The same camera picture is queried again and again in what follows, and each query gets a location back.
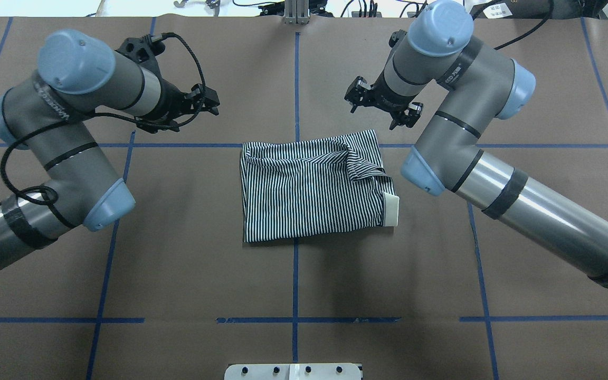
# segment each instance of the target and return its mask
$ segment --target light blue joint cap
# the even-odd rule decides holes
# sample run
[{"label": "light blue joint cap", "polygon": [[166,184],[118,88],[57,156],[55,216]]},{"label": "light blue joint cap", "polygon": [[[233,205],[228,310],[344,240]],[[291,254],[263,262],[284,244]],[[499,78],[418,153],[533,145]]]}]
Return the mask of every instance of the light blue joint cap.
[{"label": "light blue joint cap", "polygon": [[405,159],[400,173],[430,195],[437,197],[444,192],[444,185],[415,147],[410,149],[410,155]]},{"label": "light blue joint cap", "polygon": [[453,0],[428,5],[412,22],[407,40],[416,51],[430,57],[444,57],[461,51],[473,36],[473,17]]},{"label": "light blue joint cap", "polygon": [[114,73],[116,58],[109,46],[74,29],[46,37],[37,56],[39,75],[53,89],[68,94],[91,93]]},{"label": "light blue joint cap", "polygon": [[84,219],[84,226],[89,231],[99,231],[128,214],[133,207],[135,198],[126,187],[124,179],[119,178],[91,209]]},{"label": "light blue joint cap", "polygon": [[[3,140],[8,146],[11,146],[17,140],[14,135],[10,132],[9,128],[6,126],[6,122],[4,121],[4,113],[3,113],[3,101],[4,96],[0,96],[0,140]],[[28,147],[25,144],[20,144],[15,147],[15,149],[27,150]]]},{"label": "light blue joint cap", "polygon": [[521,67],[516,60],[513,60],[513,64],[516,68],[513,88],[508,96],[506,105],[497,115],[497,118],[502,120],[512,118],[525,104],[529,103],[529,99],[531,99],[534,89],[536,89],[536,78],[534,78],[534,75],[526,68]]}]

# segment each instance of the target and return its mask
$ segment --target black cable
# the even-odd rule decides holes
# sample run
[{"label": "black cable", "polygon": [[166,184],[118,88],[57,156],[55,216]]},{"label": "black cable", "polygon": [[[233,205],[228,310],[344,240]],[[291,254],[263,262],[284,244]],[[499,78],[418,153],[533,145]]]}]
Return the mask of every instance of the black cable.
[{"label": "black cable", "polygon": [[[9,159],[9,156],[11,155],[11,153],[19,145],[23,144],[25,141],[31,139],[34,136],[41,135],[44,132],[48,132],[49,130],[56,129],[58,127],[62,127],[63,125],[68,125],[68,123],[65,120],[63,120],[61,122],[56,122],[56,123],[53,123],[52,125],[48,125],[46,127],[39,128],[36,131],[28,133],[24,137],[21,137],[18,140],[15,140],[15,142],[13,144],[11,144],[4,151],[4,154],[2,156],[2,161],[0,162],[0,175],[2,176],[2,181],[3,181],[4,185],[12,193],[14,193],[16,197],[22,198],[22,199],[26,200],[27,202],[31,202],[33,204],[38,204],[38,205],[51,205],[58,201],[58,193],[48,186],[44,186],[44,185],[33,186],[33,187],[26,188],[24,191],[18,190],[13,185],[13,183],[11,183],[11,181],[8,178],[8,175],[6,173],[6,163],[8,162],[8,159]],[[32,192],[32,191],[36,191],[39,193],[46,193],[46,195],[48,195],[49,199],[48,200],[45,200],[45,199],[39,200],[39,199],[34,199],[32,197],[27,196],[27,193]]]},{"label": "black cable", "polygon": [[275,2],[262,2],[262,3],[254,3],[254,4],[236,4],[236,0],[231,0],[232,3],[234,3],[234,5],[236,5],[237,7],[254,7],[255,5],[262,5],[262,4],[276,4]]},{"label": "black cable", "polygon": [[405,5],[405,7],[403,8],[403,11],[400,12],[399,17],[403,17],[403,14],[405,13],[405,10],[407,9],[407,7],[409,7],[410,5],[414,4],[417,6],[417,13],[419,13],[419,3],[415,3],[415,2],[401,2],[401,3],[407,3],[407,5]]},{"label": "black cable", "polygon": [[346,13],[346,10],[348,9],[348,6],[354,2],[354,0],[348,0],[347,5],[344,7],[344,10],[342,11],[342,13],[339,15],[339,17],[344,17],[344,14]]},{"label": "black cable", "polygon": [[[140,125],[146,125],[148,127],[155,127],[158,128],[159,130],[167,130],[167,129],[172,129],[172,128],[179,128],[179,127],[183,127],[184,125],[187,125],[188,123],[192,122],[196,116],[198,116],[198,114],[201,112],[201,108],[203,107],[203,103],[205,102],[205,77],[203,75],[203,70],[201,70],[201,63],[198,62],[198,58],[196,57],[196,54],[194,53],[193,50],[191,50],[191,47],[188,45],[188,43],[186,43],[186,41],[184,41],[184,39],[179,36],[179,34],[174,33],[174,32],[167,32],[167,33],[162,33],[162,41],[168,39],[168,38],[176,38],[178,39],[184,46],[184,48],[186,48],[186,50],[188,51],[188,53],[191,55],[191,57],[194,59],[194,62],[196,63],[196,69],[198,69],[198,76],[201,77],[201,98],[198,102],[196,102],[196,111],[194,111],[193,115],[188,118],[187,120],[184,120],[184,122],[181,123],[176,123],[176,125],[173,126],[169,126],[167,128],[162,128],[161,125],[158,125],[157,123],[149,123],[149,122],[145,122],[142,120],[137,120],[137,119],[131,119],[131,118],[127,118],[126,116],[122,116],[122,115],[117,115],[116,113],[110,113],[110,112],[92,112],[92,113],[88,113],[86,116],[89,117],[98,117],[98,116],[107,116],[110,118],[116,118],[116,119],[120,119],[120,120],[125,120],[127,122],[132,122],[132,123],[136,123],[136,124],[140,124]],[[51,125],[48,125],[46,127],[43,128],[39,128],[37,130],[35,130],[34,132],[28,133],[27,135],[25,135],[24,137],[21,137],[18,140],[15,140],[15,142],[13,144],[11,144],[5,151],[4,154],[2,156],[2,161],[0,162],[0,176],[2,177],[2,181],[4,183],[4,185],[12,192],[15,194],[15,196],[22,198],[28,202],[31,202],[33,204],[38,204],[38,205],[48,205],[49,207],[53,204],[55,204],[55,202],[58,201],[58,193],[53,190],[53,188],[50,188],[48,186],[33,186],[33,187],[28,187],[25,188],[25,190],[18,190],[13,183],[11,183],[11,181],[9,180],[9,177],[6,173],[6,164],[8,162],[8,159],[11,155],[11,153],[14,151],[14,149],[23,144],[25,141],[32,139],[32,137],[41,135],[44,132],[48,132],[49,130],[53,130],[59,127],[62,127],[63,125],[70,125],[70,122],[67,122],[65,120],[61,121],[61,122],[56,122],[56,123],[52,123]],[[29,192],[38,192],[41,193],[44,196],[44,200],[38,200],[38,199],[34,199],[32,197],[27,196],[27,193]]]},{"label": "black cable", "polygon": [[505,48],[505,46],[511,45],[516,43],[517,41],[523,39],[526,36],[529,36],[531,33],[536,32],[543,24],[545,24],[548,19],[550,19],[551,17],[553,17],[553,10],[555,9],[555,1],[554,0],[548,0],[548,13],[546,15],[543,16],[543,19],[541,19],[541,21],[536,24],[536,26],[534,26],[534,28],[531,28],[530,31],[522,34],[522,36],[519,36],[515,39],[512,39],[511,41],[508,41],[507,43],[504,43],[502,45],[499,45],[497,47],[494,48],[494,50],[500,50]]},{"label": "black cable", "polygon": [[422,4],[422,9],[417,9],[417,13],[414,14],[414,17],[419,17],[420,14],[422,14],[422,12],[424,11],[424,9],[429,5],[428,0],[425,0],[424,3]]}]

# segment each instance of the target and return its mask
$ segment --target white mounting plate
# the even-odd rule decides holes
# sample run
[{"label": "white mounting plate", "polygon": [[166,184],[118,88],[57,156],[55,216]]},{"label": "white mounting plate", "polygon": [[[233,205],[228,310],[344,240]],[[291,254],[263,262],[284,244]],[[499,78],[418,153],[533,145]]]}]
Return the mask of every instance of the white mounting plate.
[{"label": "white mounting plate", "polygon": [[230,365],[224,372],[224,380],[362,380],[362,378],[361,366],[352,363]]}]

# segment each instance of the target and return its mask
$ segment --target folded shirt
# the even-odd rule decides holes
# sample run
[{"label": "folded shirt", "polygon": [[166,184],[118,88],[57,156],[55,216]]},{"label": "folded shirt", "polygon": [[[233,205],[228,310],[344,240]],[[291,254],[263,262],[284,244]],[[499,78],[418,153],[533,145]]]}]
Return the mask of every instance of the folded shirt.
[{"label": "folded shirt", "polygon": [[244,240],[397,226],[398,200],[374,130],[325,139],[245,142]]}]

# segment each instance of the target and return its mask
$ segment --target sticker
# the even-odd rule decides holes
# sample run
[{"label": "sticker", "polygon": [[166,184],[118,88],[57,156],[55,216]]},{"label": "sticker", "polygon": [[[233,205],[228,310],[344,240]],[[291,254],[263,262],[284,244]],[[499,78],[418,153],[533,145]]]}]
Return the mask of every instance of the sticker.
[{"label": "sticker", "polygon": [[506,5],[506,3],[490,5],[489,7],[485,8],[483,12],[487,18],[502,18],[513,15],[511,10],[508,9],[508,5]]}]

